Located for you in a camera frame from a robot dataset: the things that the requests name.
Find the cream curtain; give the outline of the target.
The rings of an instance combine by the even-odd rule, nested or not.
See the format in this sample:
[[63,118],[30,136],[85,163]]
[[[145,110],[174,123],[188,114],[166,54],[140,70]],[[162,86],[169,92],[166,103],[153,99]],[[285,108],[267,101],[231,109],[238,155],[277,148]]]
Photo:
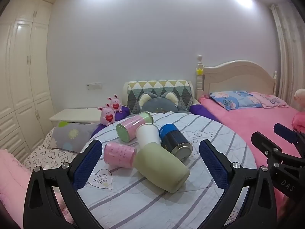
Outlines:
[[280,47],[278,95],[291,107],[301,110],[295,92],[304,88],[304,21],[292,2],[270,6]]

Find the grey flower cushion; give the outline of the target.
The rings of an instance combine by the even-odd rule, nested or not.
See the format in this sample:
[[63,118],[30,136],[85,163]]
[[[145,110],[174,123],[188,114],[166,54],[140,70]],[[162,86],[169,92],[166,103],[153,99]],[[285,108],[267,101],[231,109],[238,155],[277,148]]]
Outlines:
[[80,153],[97,126],[98,123],[60,122],[53,130],[50,147]]

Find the white nightstand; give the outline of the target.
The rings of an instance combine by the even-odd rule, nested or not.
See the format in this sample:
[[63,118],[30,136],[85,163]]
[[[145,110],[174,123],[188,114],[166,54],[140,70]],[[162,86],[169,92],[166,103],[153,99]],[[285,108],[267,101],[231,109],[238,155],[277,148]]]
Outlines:
[[98,123],[101,112],[97,108],[64,109],[49,118],[53,123],[61,121],[69,123]]

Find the large pale green cup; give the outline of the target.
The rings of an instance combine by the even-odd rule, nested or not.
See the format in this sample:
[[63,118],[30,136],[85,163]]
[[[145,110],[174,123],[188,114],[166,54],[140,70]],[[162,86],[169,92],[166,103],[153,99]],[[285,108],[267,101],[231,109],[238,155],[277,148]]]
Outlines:
[[157,143],[140,149],[133,167],[151,183],[170,193],[176,192],[190,175],[190,170],[178,158]]

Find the cream wooden headboard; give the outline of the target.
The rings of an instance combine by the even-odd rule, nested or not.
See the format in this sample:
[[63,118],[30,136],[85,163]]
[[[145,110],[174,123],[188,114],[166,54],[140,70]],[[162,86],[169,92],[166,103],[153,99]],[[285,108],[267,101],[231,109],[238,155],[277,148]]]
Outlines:
[[245,90],[262,94],[277,94],[277,72],[271,76],[260,65],[248,60],[234,60],[214,67],[203,65],[197,55],[195,98],[221,91]]

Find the pink cup near left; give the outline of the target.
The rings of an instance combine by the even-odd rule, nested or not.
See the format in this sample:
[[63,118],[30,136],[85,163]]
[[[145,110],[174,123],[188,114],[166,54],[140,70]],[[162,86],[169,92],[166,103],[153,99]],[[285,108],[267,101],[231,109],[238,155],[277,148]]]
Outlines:
[[109,142],[104,147],[104,161],[106,164],[121,168],[132,169],[137,149],[117,142]]

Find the grey bear plush pillow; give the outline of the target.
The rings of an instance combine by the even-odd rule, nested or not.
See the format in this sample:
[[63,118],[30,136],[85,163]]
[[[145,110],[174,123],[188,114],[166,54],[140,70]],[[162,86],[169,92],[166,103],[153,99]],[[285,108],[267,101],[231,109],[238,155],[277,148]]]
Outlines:
[[173,92],[166,92],[160,97],[151,92],[143,93],[139,99],[138,106],[140,112],[187,112],[179,105],[179,100]]

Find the triangle pattern cushion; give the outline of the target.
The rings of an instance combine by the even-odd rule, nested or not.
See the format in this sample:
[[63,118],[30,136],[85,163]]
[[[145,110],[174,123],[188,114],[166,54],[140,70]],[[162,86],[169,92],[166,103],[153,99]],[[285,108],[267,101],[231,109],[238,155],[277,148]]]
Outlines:
[[126,95],[124,104],[131,114],[138,113],[139,99],[143,93],[151,92],[161,97],[166,92],[173,92],[178,98],[178,108],[189,111],[194,103],[193,86],[187,80],[150,80],[129,81],[124,85]]

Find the pink pig plush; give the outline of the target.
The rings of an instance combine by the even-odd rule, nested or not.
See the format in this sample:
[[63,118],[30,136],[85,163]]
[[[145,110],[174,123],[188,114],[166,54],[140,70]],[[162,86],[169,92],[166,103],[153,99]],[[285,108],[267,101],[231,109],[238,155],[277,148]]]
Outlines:
[[117,95],[114,95],[113,97],[108,97],[108,100],[110,101],[110,107],[114,111],[114,113],[122,113],[122,103],[119,100],[119,97]]
[[100,115],[100,123],[104,126],[109,126],[113,124],[115,119],[115,111],[111,108],[111,106],[107,103],[105,106],[99,106],[98,111],[101,112]]

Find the pink bed blanket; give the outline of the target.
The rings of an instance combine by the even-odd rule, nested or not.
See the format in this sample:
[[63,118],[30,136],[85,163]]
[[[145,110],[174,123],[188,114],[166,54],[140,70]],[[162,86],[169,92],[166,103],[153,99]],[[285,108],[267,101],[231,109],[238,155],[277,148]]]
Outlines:
[[251,143],[251,136],[257,131],[281,147],[285,154],[300,157],[293,144],[274,133],[276,123],[293,129],[292,120],[298,112],[296,109],[289,106],[287,108],[246,108],[227,111],[212,99],[204,96],[199,99],[199,103],[213,114],[218,121],[235,131],[247,143],[257,167],[267,164],[267,157]]

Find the pink plush toy right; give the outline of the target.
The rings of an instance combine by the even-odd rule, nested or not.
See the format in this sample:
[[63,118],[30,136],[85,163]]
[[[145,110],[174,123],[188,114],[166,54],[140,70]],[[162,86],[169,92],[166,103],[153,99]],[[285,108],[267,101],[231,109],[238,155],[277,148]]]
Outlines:
[[[305,89],[300,88],[296,90],[294,94],[294,100],[304,108],[304,100],[305,100]],[[293,129],[300,132],[305,133],[305,112],[298,112],[294,115],[292,120]]]

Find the pink cartoon pillow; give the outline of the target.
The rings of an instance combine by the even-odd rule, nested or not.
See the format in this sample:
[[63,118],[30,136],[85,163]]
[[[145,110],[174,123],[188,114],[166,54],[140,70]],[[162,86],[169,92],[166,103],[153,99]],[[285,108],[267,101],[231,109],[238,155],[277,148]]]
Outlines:
[[250,93],[265,109],[288,108],[287,103],[274,95],[265,95],[258,92]]

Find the wall power socket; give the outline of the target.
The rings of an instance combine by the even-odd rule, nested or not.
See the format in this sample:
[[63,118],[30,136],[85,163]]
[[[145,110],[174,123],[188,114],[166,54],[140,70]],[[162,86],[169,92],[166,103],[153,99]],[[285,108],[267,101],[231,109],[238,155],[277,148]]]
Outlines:
[[101,83],[87,83],[86,88],[87,88],[87,90],[101,90],[102,84]]

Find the heart pattern sheet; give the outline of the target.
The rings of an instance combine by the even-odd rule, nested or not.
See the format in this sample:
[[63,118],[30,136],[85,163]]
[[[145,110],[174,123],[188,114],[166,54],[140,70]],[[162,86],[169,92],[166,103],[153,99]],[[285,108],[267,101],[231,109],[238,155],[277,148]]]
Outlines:
[[36,166],[41,166],[44,170],[56,169],[63,163],[71,163],[78,154],[60,148],[51,148],[55,145],[55,139],[52,138],[53,131],[54,128],[47,133],[43,143],[21,162],[30,172]]

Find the white paper cup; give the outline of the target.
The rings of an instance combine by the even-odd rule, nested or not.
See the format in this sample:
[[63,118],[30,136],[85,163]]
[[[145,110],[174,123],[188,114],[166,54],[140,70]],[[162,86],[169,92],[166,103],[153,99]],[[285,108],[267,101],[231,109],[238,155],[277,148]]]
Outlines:
[[159,129],[153,123],[144,123],[136,130],[136,138],[139,143],[139,148],[144,148],[149,143],[161,144],[159,137]]

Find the dark blue lidded can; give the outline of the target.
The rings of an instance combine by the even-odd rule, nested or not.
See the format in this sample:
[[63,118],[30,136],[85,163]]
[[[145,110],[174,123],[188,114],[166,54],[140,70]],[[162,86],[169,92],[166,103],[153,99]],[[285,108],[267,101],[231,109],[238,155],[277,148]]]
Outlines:
[[193,151],[192,144],[172,123],[163,125],[159,130],[161,146],[180,161],[185,161]]

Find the pink and green can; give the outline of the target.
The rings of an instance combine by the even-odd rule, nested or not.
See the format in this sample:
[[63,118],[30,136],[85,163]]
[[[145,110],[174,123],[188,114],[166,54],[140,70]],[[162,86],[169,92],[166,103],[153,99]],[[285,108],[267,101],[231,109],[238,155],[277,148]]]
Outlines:
[[145,123],[153,123],[153,117],[147,111],[143,111],[118,123],[116,132],[119,139],[126,143],[130,142],[136,137],[136,130],[138,127]]

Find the pink blanket left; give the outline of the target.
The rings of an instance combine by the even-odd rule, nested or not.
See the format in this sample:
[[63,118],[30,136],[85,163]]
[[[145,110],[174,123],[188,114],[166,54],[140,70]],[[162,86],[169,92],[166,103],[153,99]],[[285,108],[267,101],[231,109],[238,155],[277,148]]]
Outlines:
[[7,150],[1,150],[1,202],[20,228],[23,228],[24,202],[31,171],[37,165],[49,169],[57,163],[48,163],[39,152],[32,152],[21,163]]

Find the rear pink pig plush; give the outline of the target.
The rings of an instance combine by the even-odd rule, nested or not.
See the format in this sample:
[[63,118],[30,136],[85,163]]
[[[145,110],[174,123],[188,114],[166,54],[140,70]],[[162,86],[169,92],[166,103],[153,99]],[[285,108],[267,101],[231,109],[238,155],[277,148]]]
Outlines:
[[119,100],[119,97],[117,95],[114,95],[113,97],[108,97],[108,100],[110,101],[110,107],[114,111],[114,113],[122,113],[122,103]]

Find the cream wardrobe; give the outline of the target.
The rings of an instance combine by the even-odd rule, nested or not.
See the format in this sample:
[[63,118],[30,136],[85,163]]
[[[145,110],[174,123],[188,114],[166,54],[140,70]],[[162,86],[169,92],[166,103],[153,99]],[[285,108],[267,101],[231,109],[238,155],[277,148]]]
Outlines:
[[53,127],[47,77],[51,10],[44,0],[10,0],[1,14],[1,149],[20,162]]

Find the blue cartoon pillow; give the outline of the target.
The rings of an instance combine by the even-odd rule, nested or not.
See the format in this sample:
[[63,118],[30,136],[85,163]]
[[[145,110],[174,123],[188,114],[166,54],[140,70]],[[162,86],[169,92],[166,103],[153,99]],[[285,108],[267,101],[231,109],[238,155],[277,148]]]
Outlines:
[[255,97],[245,90],[213,92],[210,93],[209,98],[227,111],[263,107]]

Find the front pink pig plush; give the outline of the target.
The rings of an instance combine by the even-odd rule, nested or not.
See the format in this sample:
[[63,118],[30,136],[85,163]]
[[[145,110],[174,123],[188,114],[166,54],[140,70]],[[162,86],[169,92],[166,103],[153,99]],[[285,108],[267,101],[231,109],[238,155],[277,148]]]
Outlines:
[[115,111],[111,108],[111,106],[107,103],[105,106],[99,106],[98,111],[101,112],[100,115],[100,123],[104,126],[109,126],[113,124],[115,119]]

